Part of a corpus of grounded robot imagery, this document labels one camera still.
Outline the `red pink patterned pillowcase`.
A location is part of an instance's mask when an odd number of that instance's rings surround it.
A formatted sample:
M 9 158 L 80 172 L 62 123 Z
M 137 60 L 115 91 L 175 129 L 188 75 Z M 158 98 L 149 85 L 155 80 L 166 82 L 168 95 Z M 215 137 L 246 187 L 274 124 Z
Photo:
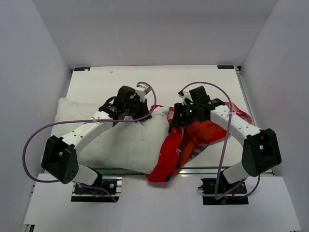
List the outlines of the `red pink patterned pillowcase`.
M 155 162 L 150 171 L 145 172 L 149 182 L 168 182 L 190 160 L 198 156 L 206 147 L 226 136 L 226 130 L 219 125 L 206 120 L 195 121 L 184 127 L 172 128 L 169 133 L 174 108 L 167 107 L 163 114 L 166 118 L 159 124 L 163 131 L 155 139 L 151 139 L 151 151 L 154 152 Z

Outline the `white pillow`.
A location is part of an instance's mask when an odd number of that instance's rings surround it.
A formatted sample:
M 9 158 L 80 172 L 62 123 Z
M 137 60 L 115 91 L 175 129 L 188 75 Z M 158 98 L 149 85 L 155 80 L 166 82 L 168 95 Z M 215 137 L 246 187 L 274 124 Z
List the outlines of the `white pillow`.
M 79 126 L 76 120 L 89 119 L 98 108 L 98 104 L 59 99 L 55 122 L 67 121 L 67 124 L 53 126 L 51 135 L 60 137 L 73 131 Z M 79 164 L 150 174 L 158 163 L 161 146 L 168 135 L 168 112 L 168 106 L 159 106 L 149 120 L 116 124 L 77 155 Z

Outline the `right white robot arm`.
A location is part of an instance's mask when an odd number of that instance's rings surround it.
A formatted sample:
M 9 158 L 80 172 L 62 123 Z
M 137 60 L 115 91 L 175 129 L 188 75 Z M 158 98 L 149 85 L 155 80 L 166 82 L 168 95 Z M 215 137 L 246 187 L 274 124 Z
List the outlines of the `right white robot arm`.
M 262 130 L 236 114 L 220 99 L 211 99 L 203 86 L 188 92 L 180 91 L 181 103 L 174 105 L 172 126 L 188 126 L 194 120 L 209 120 L 224 128 L 243 147 L 241 161 L 222 171 L 218 188 L 225 193 L 235 188 L 236 182 L 256 177 L 281 164 L 281 153 L 276 133 Z

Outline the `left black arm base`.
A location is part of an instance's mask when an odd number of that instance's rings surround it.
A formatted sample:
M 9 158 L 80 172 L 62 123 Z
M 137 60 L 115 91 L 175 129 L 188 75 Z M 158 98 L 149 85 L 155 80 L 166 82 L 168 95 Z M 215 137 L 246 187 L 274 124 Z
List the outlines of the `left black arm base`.
M 80 203 L 116 203 L 122 191 L 122 178 L 104 176 L 101 189 L 90 189 L 74 184 L 71 201 Z

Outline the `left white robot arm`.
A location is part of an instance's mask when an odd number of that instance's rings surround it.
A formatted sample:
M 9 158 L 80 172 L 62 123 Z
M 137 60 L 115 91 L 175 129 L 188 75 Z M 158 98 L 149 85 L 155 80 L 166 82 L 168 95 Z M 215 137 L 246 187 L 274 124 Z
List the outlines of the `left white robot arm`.
M 60 137 L 51 136 L 45 146 L 41 167 L 62 184 L 77 183 L 90 192 L 102 188 L 102 174 L 78 163 L 78 155 L 93 140 L 117 123 L 145 121 L 151 118 L 146 95 L 153 88 L 139 82 L 135 88 L 122 86 L 116 96 L 99 107 L 91 119 Z

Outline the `left blue table label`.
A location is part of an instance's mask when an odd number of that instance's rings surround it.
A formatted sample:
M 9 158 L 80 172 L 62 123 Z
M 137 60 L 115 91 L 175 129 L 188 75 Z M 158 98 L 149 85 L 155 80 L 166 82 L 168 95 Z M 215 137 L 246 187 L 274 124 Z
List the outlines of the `left blue table label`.
M 90 67 L 75 67 L 74 68 L 75 72 L 86 72 L 86 71 L 89 71 L 89 70 L 90 70 Z

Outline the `blue table label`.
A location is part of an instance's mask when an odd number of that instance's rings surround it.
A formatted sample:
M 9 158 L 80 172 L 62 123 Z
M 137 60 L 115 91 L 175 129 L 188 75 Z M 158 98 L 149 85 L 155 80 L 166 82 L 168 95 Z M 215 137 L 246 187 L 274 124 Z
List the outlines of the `blue table label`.
M 75 72 L 86 72 L 86 71 L 89 71 L 89 70 L 90 70 L 90 67 L 75 67 L 74 68 Z
M 234 69 L 233 65 L 217 65 L 218 69 Z

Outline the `right blue table label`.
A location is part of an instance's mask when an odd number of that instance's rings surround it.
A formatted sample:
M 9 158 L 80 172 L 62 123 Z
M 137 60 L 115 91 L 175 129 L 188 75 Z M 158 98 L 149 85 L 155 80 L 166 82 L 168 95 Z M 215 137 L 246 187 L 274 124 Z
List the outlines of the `right blue table label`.
M 218 69 L 234 69 L 233 65 L 217 65 Z

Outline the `aluminium front rail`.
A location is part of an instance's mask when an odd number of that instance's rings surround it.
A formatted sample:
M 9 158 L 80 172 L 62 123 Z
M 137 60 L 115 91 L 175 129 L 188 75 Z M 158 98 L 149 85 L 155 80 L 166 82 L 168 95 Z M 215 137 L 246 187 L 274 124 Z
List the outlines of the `aluminium front rail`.
M 97 168 L 97 171 L 99 171 L 103 175 L 115 175 L 115 176 L 125 176 L 125 175 L 144 175 L 144 173 L 132 171 L 128 169 L 118 169 L 118 168 Z M 217 175 L 217 168 L 182 168 L 179 172 L 179 175 L 210 175 L 214 174 Z

